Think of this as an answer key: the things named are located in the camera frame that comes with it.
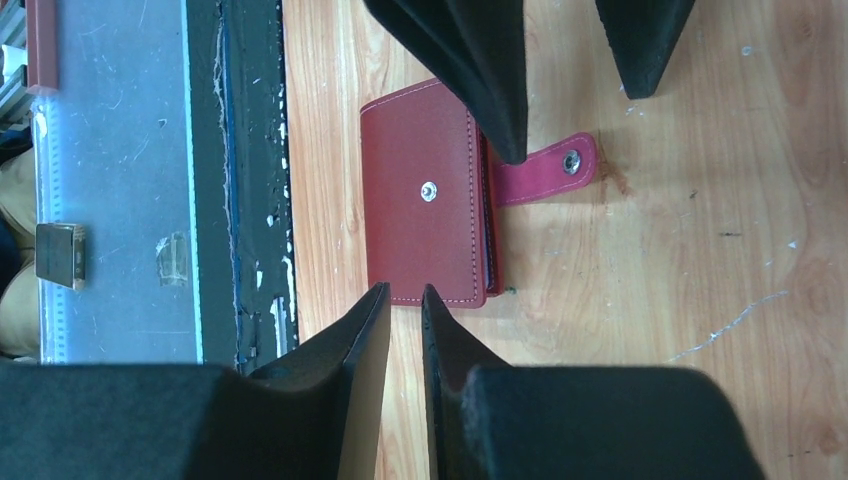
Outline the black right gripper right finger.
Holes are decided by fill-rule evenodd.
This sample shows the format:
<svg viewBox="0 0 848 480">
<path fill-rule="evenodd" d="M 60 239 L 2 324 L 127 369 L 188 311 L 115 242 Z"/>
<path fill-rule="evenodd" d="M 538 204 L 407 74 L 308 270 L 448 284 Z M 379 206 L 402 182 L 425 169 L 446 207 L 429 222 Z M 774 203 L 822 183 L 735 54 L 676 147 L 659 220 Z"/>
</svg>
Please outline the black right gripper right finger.
<svg viewBox="0 0 848 480">
<path fill-rule="evenodd" d="M 723 390 L 701 371 L 513 366 L 421 305 L 434 479 L 761 479 Z"/>
</svg>

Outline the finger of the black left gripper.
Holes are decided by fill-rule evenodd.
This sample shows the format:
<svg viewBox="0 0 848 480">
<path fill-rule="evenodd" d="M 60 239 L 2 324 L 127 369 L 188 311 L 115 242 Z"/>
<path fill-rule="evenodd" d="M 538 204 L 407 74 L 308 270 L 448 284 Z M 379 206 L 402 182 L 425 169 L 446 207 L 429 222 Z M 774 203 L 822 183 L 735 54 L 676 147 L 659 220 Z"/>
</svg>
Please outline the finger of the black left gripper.
<svg viewBox="0 0 848 480">
<path fill-rule="evenodd" d="M 655 94 L 694 0 L 596 0 L 624 92 Z"/>
<path fill-rule="evenodd" d="M 526 161 L 522 1 L 366 0 L 365 5 L 463 102 L 503 162 Z"/>
</svg>

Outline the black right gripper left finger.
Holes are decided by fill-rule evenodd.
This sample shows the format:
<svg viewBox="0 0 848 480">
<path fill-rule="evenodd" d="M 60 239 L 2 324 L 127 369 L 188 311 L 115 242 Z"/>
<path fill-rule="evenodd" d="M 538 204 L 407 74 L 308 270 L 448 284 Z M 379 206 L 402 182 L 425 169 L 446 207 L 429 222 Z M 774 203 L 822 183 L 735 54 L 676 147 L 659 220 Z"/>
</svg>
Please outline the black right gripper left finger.
<svg viewBox="0 0 848 480">
<path fill-rule="evenodd" d="M 215 365 L 1 368 L 5 479 L 371 479 L 390 287 L 249 375 Z"/>
</svg>

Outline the red card holder wallet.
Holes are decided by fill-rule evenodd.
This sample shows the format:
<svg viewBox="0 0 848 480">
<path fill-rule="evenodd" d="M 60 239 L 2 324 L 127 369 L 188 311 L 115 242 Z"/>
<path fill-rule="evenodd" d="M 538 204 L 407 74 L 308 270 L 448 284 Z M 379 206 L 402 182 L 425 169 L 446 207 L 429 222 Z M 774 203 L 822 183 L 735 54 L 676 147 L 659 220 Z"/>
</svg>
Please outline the red card holder wallet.
<svg viewBox="0 0 848 480">
<path fill-rule="evenodd" d="M 581 189 L 598 164 L 585 132 L 504 163 L 437 79 L 366 104 L 360 132 L 367 276 L 398 306 L 418 305 L 427 285 L 454 308 L 500 295 L 497 211 Z"/>
</svg>

